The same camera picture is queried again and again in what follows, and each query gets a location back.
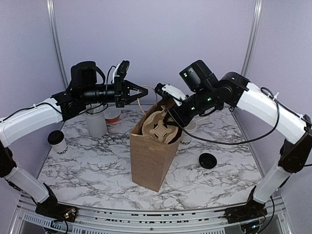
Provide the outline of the brown paper bag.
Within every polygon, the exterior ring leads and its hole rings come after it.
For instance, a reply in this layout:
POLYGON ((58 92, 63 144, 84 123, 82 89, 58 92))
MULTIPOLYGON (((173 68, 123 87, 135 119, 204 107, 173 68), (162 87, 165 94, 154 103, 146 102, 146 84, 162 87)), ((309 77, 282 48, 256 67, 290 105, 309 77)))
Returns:
POLYGON ((175 138, 168 144, 142 135, 142 125, 155 111, 174 106, 175 102, 167 97, 154 104, 143 114, 143 118, 130 132, 130 156, 132 181, 149 190, 158 192, 176 155, 182 131, 178 128, 175 138))

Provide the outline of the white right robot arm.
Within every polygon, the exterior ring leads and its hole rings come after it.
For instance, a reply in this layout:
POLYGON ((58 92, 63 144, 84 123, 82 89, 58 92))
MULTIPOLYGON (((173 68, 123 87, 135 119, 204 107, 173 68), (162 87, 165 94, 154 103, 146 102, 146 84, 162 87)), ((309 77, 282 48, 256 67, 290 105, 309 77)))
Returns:
POLYGON ((260 211, 260 204, 266 203, 292 174, 304 168, 312 149, 309 116, 292 111, 269 89, 259 88, 239 73, 228 72, 222 79, 217 79, 202 60, 193 62, 179 74, 193 95, 187 96, 170 84, 157 85, 159 95, 175 102, 168 109, 166 124, 184 128, 195 116, 210 115, 228 104, 256 116, 285 137, 279 161, 256 185, 250 201, 242 206, 241 213, 245 218, 254 217, 260 211))

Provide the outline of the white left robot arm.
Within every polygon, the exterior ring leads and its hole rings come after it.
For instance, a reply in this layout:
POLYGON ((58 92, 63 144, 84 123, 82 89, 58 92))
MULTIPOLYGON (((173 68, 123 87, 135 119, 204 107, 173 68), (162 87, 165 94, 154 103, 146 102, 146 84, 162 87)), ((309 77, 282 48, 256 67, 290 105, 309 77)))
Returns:
POLYGON ((18 143, 26 154, 35 152, 42 143, 40 137, 31 140, 35 132, 50 125, 66 122, 91 110, 92 105, 113 103, 123 108, 148 95, 148 90, 126 79, 129 61, 114 66, 113 81, 94 61, 83 61, 71 67, 71 80, 65 91, 51 95, 38 104, 22 108, 0 119, 0 176, 11 186, 27 193, 51 217, 60 215, 61 205, 51 189, 38 181, 13 157, 11 150, 18 143))

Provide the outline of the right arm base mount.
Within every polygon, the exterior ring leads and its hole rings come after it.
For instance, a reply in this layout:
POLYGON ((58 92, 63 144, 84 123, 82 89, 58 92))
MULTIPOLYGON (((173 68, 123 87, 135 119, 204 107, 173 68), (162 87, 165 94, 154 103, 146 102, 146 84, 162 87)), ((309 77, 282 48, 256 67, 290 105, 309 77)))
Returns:
POLYGON ((227 219, 229 224, 247 221, 268 214, 267 210, 265 209, 265 204, 261 204, 254 200, 253 195, 255 189, 256 186, 254 186, 254 188, 251 190, 245 205, 225 209, 224 217, 227 219))

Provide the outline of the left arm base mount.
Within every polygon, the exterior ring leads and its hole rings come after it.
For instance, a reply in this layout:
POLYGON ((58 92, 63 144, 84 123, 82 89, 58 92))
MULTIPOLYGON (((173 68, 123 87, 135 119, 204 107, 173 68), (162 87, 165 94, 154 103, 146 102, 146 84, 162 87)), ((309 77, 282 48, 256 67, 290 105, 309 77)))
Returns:
POLYGON ((44 183, 48 190, 49 197, 42 203, 37 203, 35 212, 50 218, 64 218, 68 222, 75 222, 78 208, 72 205, 60 204, 48 185, 44 183))

